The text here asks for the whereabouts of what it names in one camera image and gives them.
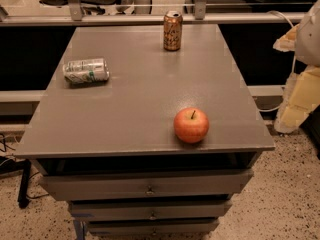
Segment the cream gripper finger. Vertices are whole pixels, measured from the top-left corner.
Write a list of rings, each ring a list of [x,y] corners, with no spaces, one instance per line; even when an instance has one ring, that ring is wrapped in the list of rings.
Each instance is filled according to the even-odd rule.
[[[275,41],[273,48],[281,52],[294,51],[298,28],[299,24],[293,26],[286,34]]]
[[[292,133],[319,105],[320,68],[307,66],[300,74],[291,73],[274,122],[275,130],[279,133]]]

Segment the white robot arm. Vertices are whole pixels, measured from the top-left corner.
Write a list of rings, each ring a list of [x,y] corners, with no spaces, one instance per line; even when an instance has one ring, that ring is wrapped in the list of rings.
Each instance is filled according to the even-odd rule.
[[[306,65],[302,73],[289,75],[274,123],[277,132],[291,133],[320,105],[320,0],[273,48],[293,51],[294,61]]]

